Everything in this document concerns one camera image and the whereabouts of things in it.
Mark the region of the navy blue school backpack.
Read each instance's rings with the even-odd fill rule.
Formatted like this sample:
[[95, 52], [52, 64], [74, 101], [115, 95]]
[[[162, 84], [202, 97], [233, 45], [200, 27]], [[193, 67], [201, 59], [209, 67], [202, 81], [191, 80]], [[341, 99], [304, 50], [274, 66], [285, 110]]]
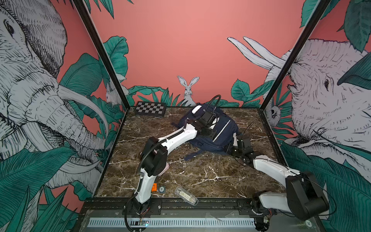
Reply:
[[197, 135], [196, 138], [189, 142], [199, 148], [199, 151], [188, 154], [184, 157], [185, 161], [189, 161], [201, 153], [208, 151], [220, 155], [227, 155], [227, 148], [233, 145], [234, 137], [240, 134], [236, 122], [226, 115], [220, 108], [214, 108], [213, 105], [197, 104], [189, 110], [178, 123], [172, 123], [176, 128], [185, 126], [187, 119], [201, 119], [203, 113], [213, 112], [216, 115], [216, 120], [211, 124], [210, 130]]

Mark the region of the pink pencil case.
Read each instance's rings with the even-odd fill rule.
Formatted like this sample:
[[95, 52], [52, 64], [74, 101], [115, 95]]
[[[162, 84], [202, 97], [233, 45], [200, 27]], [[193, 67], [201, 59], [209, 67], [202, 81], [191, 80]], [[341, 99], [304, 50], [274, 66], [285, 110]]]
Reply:
[[170, 167], [169, 164], [166, 163], [165, 168], [162, 170], [162, 172], [159, 174], [159, 176], [162, 176], [169, 169], [169, 167]]

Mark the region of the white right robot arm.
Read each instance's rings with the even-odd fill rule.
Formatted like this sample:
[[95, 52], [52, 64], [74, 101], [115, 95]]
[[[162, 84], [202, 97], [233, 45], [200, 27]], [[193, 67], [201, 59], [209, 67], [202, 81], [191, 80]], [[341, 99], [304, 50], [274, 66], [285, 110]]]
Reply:
[[329, 202], [313, 173], [291, 169], [255, 152], [248, 138], [238, 136], [224, 151], [241, 159], [243, 165], [265, 173], [285, 187], [285, 193], [259, 193], [255, 200], [257, 214], [261, 209], [275, 209], [291, 213], [300, 220], [307, 220], [329, 211]]

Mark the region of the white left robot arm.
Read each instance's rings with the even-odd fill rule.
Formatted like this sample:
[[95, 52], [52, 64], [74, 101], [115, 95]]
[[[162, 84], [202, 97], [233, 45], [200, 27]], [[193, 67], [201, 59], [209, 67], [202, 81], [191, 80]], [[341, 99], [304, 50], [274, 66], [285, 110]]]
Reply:
[[194, 119], [187, 119], [177, 131], [159, 139], [154, 137], [148, 139], [137, 169], [140, 180], [134, 199], [139, 205], [144, 205], [151, 198], [152, 186], [156, 177], [166, 169], [168, 155], [183, 143], [195, 139], [202, 133], [212, 131], [212, 126], [217, 123], [216, 113], [208, 108], [199, 111], [201, 115]]

